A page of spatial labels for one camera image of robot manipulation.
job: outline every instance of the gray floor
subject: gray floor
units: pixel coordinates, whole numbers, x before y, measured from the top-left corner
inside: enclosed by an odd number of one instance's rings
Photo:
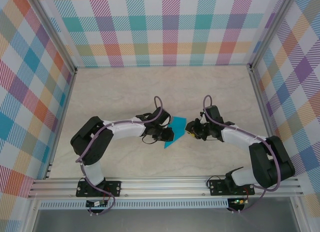
[[[227,209],[41,210],[34,232],[298,232],[289,198],[264,198],[242,214]]]
[[[189,122],[199,117],[207,94],[225,121],[267,135],[245,66],[80,69],[50,177],[82,176],[70,139],[92,116],[117,121],[153,112],[153,97],[158,95],[171,115]],[[106,177],[224,175],[248,165],[246,151],[187,134],[166,149],[163,142],[147,145],[138,137],[112,141],[101,159]]]

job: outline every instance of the blue paper piece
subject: blue paper piece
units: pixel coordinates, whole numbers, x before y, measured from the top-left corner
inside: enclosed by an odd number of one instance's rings
[[[174,133],[173,141],[165,142],[164,148],[167,148],[171,144],[173,144],[176,140],[182,137],[185,134],[185,128],[187,125],[187,119],[182,117],[173,117],[172,123],[168,125],[168,127],[172,128]]]

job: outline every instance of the purple cable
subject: purple cable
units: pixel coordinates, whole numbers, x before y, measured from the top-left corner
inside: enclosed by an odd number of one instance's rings
[[[105,126],[101,127],[101,128],[97,131],[97,133],[95,133],[95,135],[93,136],[93,138],[91,139],[91,141],[89,142],[89,144],[87,145],[87,147],[85,148],[85,150],[83,151],[83,153],[82,153],[82,154],[79,156],[79,158],[75,161],[76,163],[80,163],[81,171],[82,171],[82,173],[83,173],[83,175],[84,175],[84,178],[85,178],[85,180],[88,182],[88,184],[89,184],[91,187],[93,187],[93,188],[96,189],[97,191],[100,191],[100,192],[102,192],[102,193],[104,193],[104,194],[106,194],[106,195],[108,195],[108,196],[111,196],[111,197],[113,198],[112,205],[111,205],[109,208],[107,208],[107,209],[103,210],[102,212],[100,212],[100,213],[98,213],[98,214],[95,214],[95,215],[103,215],[103,214],[105,214],[106,212],[108,212],[113,206],[115,206],[115,204],[116,204],[116,198],[115,198],[115,196],[114,196],[112,193],[107,192],[107,191],[105,191],[105,190],[103,190],[103,189],[101,189],[101,188],[96,187],[96,186],[89,180],[89,178],[87,177],[86,172],[85,172],[85,170],[84,170],[84,168],[83,168],[83,163],[82,163],[83,157],[88,153],[90,147],[92,146],[93,142],[97,139],[97,137],[99,136],[99,134],[100,134],[104,129],[108,128],[109,126],[117,125],[117,124],[122,124],[122,123],[146,124],[146,123],[151,123],[151,122],[155,121],[156,119],[158,119],[159,116],[161,115],[162,111],[163,111],[163,103],[162,103],[162,100],[161,100],[161,98],[160,98],[159,96],[155,96],[155,97],[153,98],[153,101],[154,101],[154,104],[155,104],[155,107],[156,107],[156,108],[158,108],[156,99],[158,99],[158,100],[160,101],[160,111],[159,111],[159,113],[156,115],[156,117],[154,117],[153,119],[150,119],[150,120],[146,120],[146,121],[121,120],[121,121],[115,121],[115,122],[113,122],[113,123],[106,124]]]
[[[235,127],[232,127],[232,126],[229,126],[229,125],[226,125],[226,124],[223,124],[223,123],[219,123],[219,122],[213,120],[213,119],[209,116],[209,114],[208,114],[208,112],[207,112],[207,109],[206,109],[206,99],[207,99],[207,98],[210,99],[210,106],[212,106],[212,97],[208,94],[208,95],[206,95],[206,96],[204,97],[204,99],[203,99],[203,111],[207,114],[206,117],[208,117],[208,119],[209,119],[212,123],[214,123],[214,124],[216,124],[216,125],[218,125],[218,126],[222,126],[222,127],[225,127],[225,128],[231,129],[231,130],[234,130],[234,131],[239,131],[239,132],[241,132],[241,133],[243,133],[243,134],[245,134],[245,135],[247,135],[247,136],[250,136],[250,137],[252,137],[252,138],[254,138],[254,139],[257,139],[257,140],[261,141],[261,142],[267,147],[267,149],[270,151],[270,153],[271,153],[271,155],[272,155],[272,158],[273,158],[274,164],[275,164],[275,168],[276,168],[276,173],[277,173],[276,186],[275,186],[274,188],[263,188],[263,187],[261,187],[261,186],[253,185],[255,188],[263,190],[263,193],[262,193],[262,195],[260,196],[260,198],[258,199],[258,201],[254,203],[254,205],[256,205],[256,204],[262,199],[262,197],[265,195],[265,193],[266,193],[267,191],[268,191],[268,192],[274,192],[274,191],[276,191],[276,190],[279,188],[279,186],[280,186],[280,183],[281,183],[281,174],[280,174],[280,167],[279,167],[279,163],[278,163],[278,160],[277,160],[277,158],[276,158],[276,155],[275,155],[274,151],[272,150],[271,146],[270,146],[269,144],[267,144],[267,142],[265,142],[262,138],[254,135],[254,134],[252,134],[252,133],[250,133],[250,132],[248,132],[248,131],[245,131],[245,130],[243,130],[243,129],[235,128]],[[250,206],[249,208],[243,209],[242,211],[248,211],[248,210],[251,209],[254,205]]]

